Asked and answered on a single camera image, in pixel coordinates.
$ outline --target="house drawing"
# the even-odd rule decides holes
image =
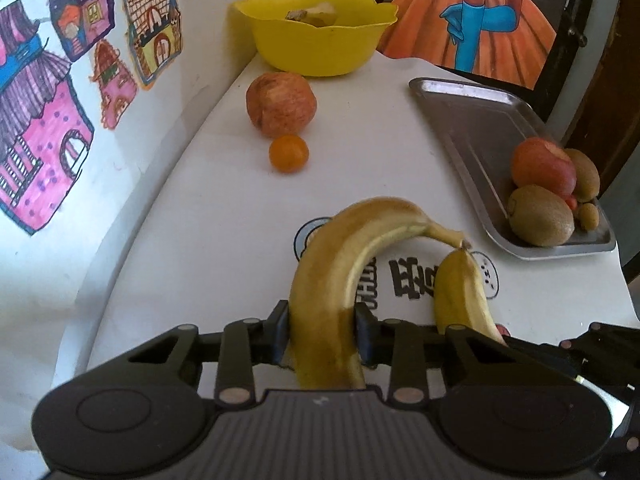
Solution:
[[[123,0],[127,36],[136,71],[145,87],[182,51],[180,10],[175,0]]]
[[[114,0],[49,0],[62,47],[76,61],[115,26]]]
[[[136,94],[136,84],[129,69],[120,59],[120,51],[107,40],[100,40],[94,51],[94,76],[102,96],[102,126],[114,130],[120,117]]]
[[[33,235],[76,182],[94,137],[71,63],[44,49],[22,1],[0,9],[0,210]]]

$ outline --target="blue glove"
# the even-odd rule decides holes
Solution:
[[[449,22],[447,32],[453,44],[464,41],[462,33],[462,4],[454,4],[442,11],[441,18]],[[512,7],[501,5],[489,7],[482,16],[482,30],[489,32],[513,32],[516,29],[516,12]]]
[[[461,31],[463,39],[458,43],[458,49],[456,50],[456,70],[473,71],[483,16],[484,6],[474,7],[462,2]]]
[[[516,11],[508,5],[490,7],[484,10],[482,30],[489,32],[513,32],[516,30]]]
[[[449,22],[447,32],[451,36],[453,44],[465,40],[462,34],[462,4],[450,5],[442,11],[440,17]]]

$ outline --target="white table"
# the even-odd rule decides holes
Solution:
[[[307,167],[271,169],[269,141],[246,114],[244,93],[269,68],[254,59],[197,133],[145,220],[104,314],[90,366],[101,364],[178,324],[221,331],[234,320],[265,318],[289,294],[296,268],[293,242],[307,221],[331,216],[371,196],[402,196],[444,226],[463,230],[486,254],[494,319],[511,335],[557,344],[591,321],[638,326],[617,250],[562,260],[524,262],[491,241],[476,218],[449,157],[409,94],[414,77],[454,78],[418,59],[377,54],[357,72],[312,80],[318,113],[303,133]],[[433,322],[430,271],[449,249],[411,240],[376,259],[380,319]],[[394,290],[391,269],[415,257],[426,270],[412,296]],[[396,285],[409,290],[407,280]],[[200,391],[211,393],[214,368]],[[289,372],[256,367],[258,389],[295,384]],[[384,370],[369,380],[385,383]]]

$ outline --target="orange dress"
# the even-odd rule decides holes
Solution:
[[[378,50],[387,57],[419,57],[453,68],[456,46],[440,13],[462,0],[394,0],[398,22],[388,28]],[[486,6],[506,0],[485,0]],[[513,32],[480,33],[473,73],[532,89],[556,38],[556,32],[531,0],[522,0],[520,22]]]

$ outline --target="banana stem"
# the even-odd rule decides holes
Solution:
[[[427,225],[425,236],[438,240],[455,249],[469,250],[471,248],[471,243],[465,238],[465,234],[462,231],[447,229],[434,221],[431,221],[430,224]]]

